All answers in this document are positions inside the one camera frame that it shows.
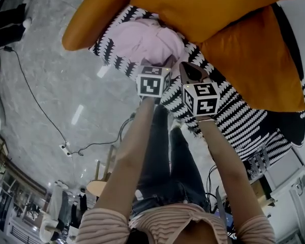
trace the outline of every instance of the striped shirt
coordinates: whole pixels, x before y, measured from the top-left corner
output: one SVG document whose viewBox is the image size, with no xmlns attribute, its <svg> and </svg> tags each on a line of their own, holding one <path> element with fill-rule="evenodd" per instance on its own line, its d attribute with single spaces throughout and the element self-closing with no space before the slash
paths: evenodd
<svg viewBox="0 0 305 244">
<path fill-rule="evenodd" d="M 218 244 L 228 243 L 224 222 L 217 216 L 206 213 L 194 204 L 172 204 L 140 213 L 130 223 L 118 212 L 95 208 L 87 211 L 81 221 L 76 239 L 78 244 L 125 244 L 130 230 L 145 232 L 149 244 L 172 244 L 189 224 L 205 221 L 214 233 Z M 237 237 L 244 243 L 276 243 L 275 234 L 268 221 L 256 216 L 245 222 Z"/>
</svg>

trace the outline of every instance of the patterned blanket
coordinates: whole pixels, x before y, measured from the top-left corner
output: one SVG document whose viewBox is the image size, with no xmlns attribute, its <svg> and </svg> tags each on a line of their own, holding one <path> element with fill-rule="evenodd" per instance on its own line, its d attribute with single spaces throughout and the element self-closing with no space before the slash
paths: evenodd
<svg viewBox="0 0 305 244">
<path fill-rule="evenodd" d="M 135 80 L 138 75 L 139 63 L 115 55 L 113 53 L 114 43 L 108 38 L 108 33 L 112 27 L 137 18 L 158 19 L 158 15 L 141 8 L 127 6 L 116 16 L 95 45 L 89 49 L 107 64 L 124 72 L 132 80 Z M 257 178 L 264 173 L 269 166 L 290 150 L 293 143 L 296 146 L 302 145 L 305 111 L 280 113 L 278 116 L 278 113 L 250 108 L 226 78 L 203 57 L 199 47 L 190 43 L 181 34 L 178 35 L 185 45 L 185 52 L 189 57 L 188 61 L 205 69 L 210 78 L 218 84 L 221 101 L 219 111 L 213 118 L 217 120 L 220 131 L 243 160 L 250 179 Z M 305 90 L 303 76 L 300 75 L 300 79 L 302 88 Z M 182 103 L 181 86 L 181 78 L 179 76 L 172 77 L 169 89 L 161 98 L 161 104 L 172 112 L 175 118 L 184 121 L 190 131 L 202 137 L 195 118 Z M 293 143 L 292 139 L 290 139 L 291 141 L 287 140 L 280 127 L 277 126 L 278 118 L 283 124 L 294 122 L 294 129 L 292 131 L 288 129 L 288 133 L 285 132 L 289 137 L 295 136 Z M 296 127 L 299 130 L 297 134 L 301 136 L 296 136 Z"/>
</svg>

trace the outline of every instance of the wooden stool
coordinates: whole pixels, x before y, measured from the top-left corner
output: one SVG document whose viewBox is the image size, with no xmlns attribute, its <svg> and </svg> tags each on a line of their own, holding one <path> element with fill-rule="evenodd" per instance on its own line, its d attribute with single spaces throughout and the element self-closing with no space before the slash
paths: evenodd
<svg viewBox="0 0 305 244">
<path fill-rule="evenodd" d="M 107 156 L 104 175 L 103 175 L 103 178 L 101 180 L 98 180 L 98 173 L 99 173 L 99 170 L 100 170 L 101 161 L 97 162 L 95 178 L 94 178 L 94 180 L 90 181 L 89 184 L 87 184 L 87 190 L 91 194 L 93 194 L 94 196 L 100 197 L 103 190 L 104 190 L 106 182 L 111 175 L 111 173 L 108 172 L 108 169 L 109 169 L 109 166 L 110 166 L 110 163 L 111 163 L 111 159 L 115 155 L 115 153 L 116 153 L 116 147 L 114 145 L 111 145 L 110 150 L 108 152 L 108 156 Z"/>
</svg>

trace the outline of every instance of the pink cloth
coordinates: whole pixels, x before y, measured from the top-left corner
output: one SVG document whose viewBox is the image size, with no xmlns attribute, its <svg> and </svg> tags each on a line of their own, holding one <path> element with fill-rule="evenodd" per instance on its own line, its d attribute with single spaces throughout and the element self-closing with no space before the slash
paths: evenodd
<svg viewBox="0 0 305 244">
<path fill-rule="evenodd" d="M 176 32 L 161 27 L 152 19 L 121 23 L 112 27 L 108 37 L 114 42 L 114 53 L 132 62 L 141 62 L 145 58 L 152 65 L 157 65 L 171 55 L 178 60 L 184 52 L 184 44 Z"/>
</svg>

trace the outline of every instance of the floor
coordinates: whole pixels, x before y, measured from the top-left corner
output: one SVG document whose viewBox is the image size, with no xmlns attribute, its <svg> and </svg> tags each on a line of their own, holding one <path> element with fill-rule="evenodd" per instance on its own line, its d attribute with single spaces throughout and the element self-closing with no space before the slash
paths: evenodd
<svg viewBox="0 0 305 244">
<path fill-rule="evenodd" d="M 21 2 L 6 0 L 3 10 Z M 71 151 L 93 142 L 113 141 L 121 124 L 139 103 L 134 82 L 124 74 L 110 69 L 100 78 L 97 72 L 102 62 L 98 57 L 87 50 L 68 52 L 63 49 L 62 35 L 81 2 L 33 0 L 28 12 L 33 19 L 32 26 L 20 42 L 13 44 L 38 102 L 62 131 Z M 97 160 L 105 164 L 109 146 L 91 146 L 83 152 L 83 157 L 74 154 L 72 162 L 59 149 L 58 145 L 64 143 L 59 132 L 35 104 L 16 56 L 3 51 L 1 60 L 0 96 L 7 118 L 2 135 L 12 161 L 48 189 L 52 189 L 58 179 L 72 188 L 86 185 L 94 178 Z M 73 125 L 71 122 L 79 105 L 84 109 Z M 184 135 L 206 183 L 214 164 L 207 146 L 187 130 Z M 219 174 L 214 172 L 213 189 L 219 184 Z"/>
</svg>

